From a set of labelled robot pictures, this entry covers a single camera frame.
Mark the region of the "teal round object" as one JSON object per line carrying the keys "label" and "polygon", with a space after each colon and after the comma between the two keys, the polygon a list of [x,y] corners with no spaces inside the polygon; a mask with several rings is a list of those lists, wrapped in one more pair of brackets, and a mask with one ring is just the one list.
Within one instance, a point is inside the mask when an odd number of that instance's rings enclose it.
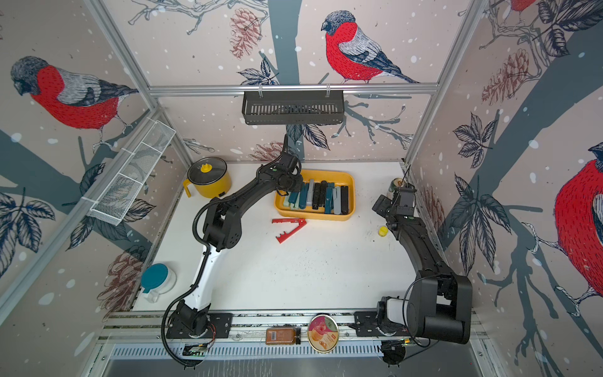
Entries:
{"label": "teal round object", "polygon": [[177,275],[168,265],[153,264],[142,275],[142,295],[149,303],[156,303],[160,296],[171,291],[176,283]]}

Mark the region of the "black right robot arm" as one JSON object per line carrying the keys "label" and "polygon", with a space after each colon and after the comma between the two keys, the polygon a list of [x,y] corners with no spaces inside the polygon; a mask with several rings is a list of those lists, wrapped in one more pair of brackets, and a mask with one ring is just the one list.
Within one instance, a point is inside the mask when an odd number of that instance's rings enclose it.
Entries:
{"label": "black right robot arm", "polygon": [[407,251],[416,278],[403,298],[384,296],[376,326],[385,335],[406,330],[412,337],[466,344],[470,339],[473,287],[448,266],[430,240],[425,222],[414,216],[415,190],[381,195],[372,210]]}

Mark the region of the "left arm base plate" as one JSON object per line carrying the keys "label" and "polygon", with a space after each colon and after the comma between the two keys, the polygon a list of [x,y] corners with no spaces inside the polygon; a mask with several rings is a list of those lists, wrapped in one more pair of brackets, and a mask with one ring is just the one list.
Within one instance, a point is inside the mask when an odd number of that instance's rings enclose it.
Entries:
{"label": "left arm base plate", "polygon": [[172,314],[167,322],[168,339],[227,339],[232,327],[231,313]]}

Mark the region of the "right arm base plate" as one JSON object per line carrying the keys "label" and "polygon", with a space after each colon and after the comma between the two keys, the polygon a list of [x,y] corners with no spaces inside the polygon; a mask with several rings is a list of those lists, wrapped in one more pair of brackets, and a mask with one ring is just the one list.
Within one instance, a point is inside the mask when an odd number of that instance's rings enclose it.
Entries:
{"label": "right arm base plate", "polygon": [[392,322],[377,311],[356,311],[351,328],[357,337],[409,337],[410,332],[403,324]]}

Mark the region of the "dark teal angled pruning pliers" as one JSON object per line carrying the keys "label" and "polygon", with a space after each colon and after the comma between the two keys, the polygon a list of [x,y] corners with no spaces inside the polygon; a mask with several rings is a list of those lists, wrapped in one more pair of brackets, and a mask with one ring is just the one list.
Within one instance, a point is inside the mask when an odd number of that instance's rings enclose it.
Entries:
{"label": "dark teal angled pruning pliers", "polygon": [[308,192],[309,192],[309,183],[305,183],[300,194],[299,194],[299,201],[298,201],[298,208],[300,210],[305,210],[306,206],[307,206],[307,198],[308,198]]}

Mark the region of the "grey pruning pliers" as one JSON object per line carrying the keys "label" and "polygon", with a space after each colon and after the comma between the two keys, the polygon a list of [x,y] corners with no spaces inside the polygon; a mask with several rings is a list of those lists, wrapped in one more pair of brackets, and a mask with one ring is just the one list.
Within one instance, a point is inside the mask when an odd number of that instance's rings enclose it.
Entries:
{"label": "grey pruning pliers", "polygon": [[315,186],[315,181],[313,179],[310,179],[309,184],[308,184],[306,207],[312,207],[314,186]]}

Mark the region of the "small yellow cap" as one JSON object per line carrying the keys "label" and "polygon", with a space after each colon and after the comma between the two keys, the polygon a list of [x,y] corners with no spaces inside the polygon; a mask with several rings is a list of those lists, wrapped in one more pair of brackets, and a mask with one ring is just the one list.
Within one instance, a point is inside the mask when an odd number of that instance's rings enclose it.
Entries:
{"label": "small yellow cap", "polygon": [[378,235],[380,235],[380,237],[385,237],[389,232],[389,229],[386,226],[382,226],[379,228],[378,230]]}

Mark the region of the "yellow electric cooking pot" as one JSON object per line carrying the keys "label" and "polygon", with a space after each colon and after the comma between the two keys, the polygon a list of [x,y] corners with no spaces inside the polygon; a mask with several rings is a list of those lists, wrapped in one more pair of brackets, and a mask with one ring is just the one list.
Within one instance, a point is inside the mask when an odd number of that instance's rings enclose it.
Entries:
{"label": "yellow electric cooking pot", "polygon": [[186,195],[191,197],[189,185],[194,185],[203,197],[223,197],[232,188],[226,161],[218,157],[205,157],[196,161],[188,168],[187,178],[183,182]]}

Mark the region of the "black hanging wall basket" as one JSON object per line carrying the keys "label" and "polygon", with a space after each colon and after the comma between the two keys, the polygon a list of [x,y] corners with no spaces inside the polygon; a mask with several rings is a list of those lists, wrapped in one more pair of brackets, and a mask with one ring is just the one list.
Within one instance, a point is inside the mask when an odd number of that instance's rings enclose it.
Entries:
{"label": "black hanging wall basket", "polygon": [[345,118],[341,90],[246,92],[242,114],[254,125],[335,125]]}

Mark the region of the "round pink tin lid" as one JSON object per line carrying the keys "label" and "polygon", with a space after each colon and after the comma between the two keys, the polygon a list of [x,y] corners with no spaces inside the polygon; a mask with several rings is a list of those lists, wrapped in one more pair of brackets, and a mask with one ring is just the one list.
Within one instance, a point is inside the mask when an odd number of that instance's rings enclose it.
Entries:
{"label": "round pink tin lid", "polygon": [[339,342],[339,326],[327,314],[316,315],[307,330],[310,346],[318,353],[330,353]]}

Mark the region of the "yellow plastic storage box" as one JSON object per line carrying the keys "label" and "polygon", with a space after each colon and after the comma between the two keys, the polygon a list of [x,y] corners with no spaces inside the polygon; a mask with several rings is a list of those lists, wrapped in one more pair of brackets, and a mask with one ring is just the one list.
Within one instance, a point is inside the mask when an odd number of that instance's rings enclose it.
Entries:
{"label": "yellow plastic storage box", "polygon": [[285,196],[276,194],[274,196],[274,207],[281,216],[287,218],[305,218],[328,221],[347,221],[352,217],[356,210],[356,190],[355,181],[351,174],[342,171],[302,169],[301,175],[303,176],[303,182],[305,183],[309,183],[309,180],[313,179],[315,182],[333,182],[335,186],[348,185],[348,187],[350,187],[350,213],[348,215],[326,215],[323,208],[314,210],[312,207],[306,207],[305,210],[287,209],[283,206]]}

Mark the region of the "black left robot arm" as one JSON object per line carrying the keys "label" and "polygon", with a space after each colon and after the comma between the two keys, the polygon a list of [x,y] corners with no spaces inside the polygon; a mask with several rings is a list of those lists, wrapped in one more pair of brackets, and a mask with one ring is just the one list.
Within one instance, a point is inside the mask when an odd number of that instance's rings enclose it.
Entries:
{"label": "black left robot arm", "polygon": [[260,166],[243,188],[221,199],[212,199],[193,218],[194,239],[203,257],[190,288],[168,305],[161,323],[161,337],[194,339],[210,332],[209,311],[218,270],[226,251],[240,241],[242,218],[260,199],[274,192],[298,193],[303,187],[300,159],[282,151]]}

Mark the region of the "green white small bottle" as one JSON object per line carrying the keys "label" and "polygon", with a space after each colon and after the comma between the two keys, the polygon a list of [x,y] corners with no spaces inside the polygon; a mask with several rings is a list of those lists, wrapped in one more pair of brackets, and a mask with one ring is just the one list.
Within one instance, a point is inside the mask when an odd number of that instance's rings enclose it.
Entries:
{"label": "green white small bottle", "polygon": [[395,178],[389,184],[388,194],[392,196],[393,194],[397,193],[400,189],[402,189],[404,186],[405,186],[405,180],[403,178]]}

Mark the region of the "black pruning pliers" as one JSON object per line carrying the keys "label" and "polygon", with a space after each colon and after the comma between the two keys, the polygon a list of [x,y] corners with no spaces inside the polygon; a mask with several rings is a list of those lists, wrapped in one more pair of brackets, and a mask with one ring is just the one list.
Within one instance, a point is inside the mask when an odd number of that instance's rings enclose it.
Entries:
{"label": "black pruning pliers", "polygon": [[341,190],[341,214],[348,215],[350,213],[350,187],[348,187],[348,185],[343,185],[339,188]]}
{"label": "black pruning pliers", "polygon": [[327,181],[320,182],[320,202],[319,202],[319,207],[325,207],[327,193],[328,193],[328,182]]}
{"label": "black pruning pliers", "polygon": [[320,198],[321,198],[321,184],[320,184],[320,182],[316,182],[313,187],[313,193],[312,193],[312,209],[314,209],[314,210],[319,209]]}

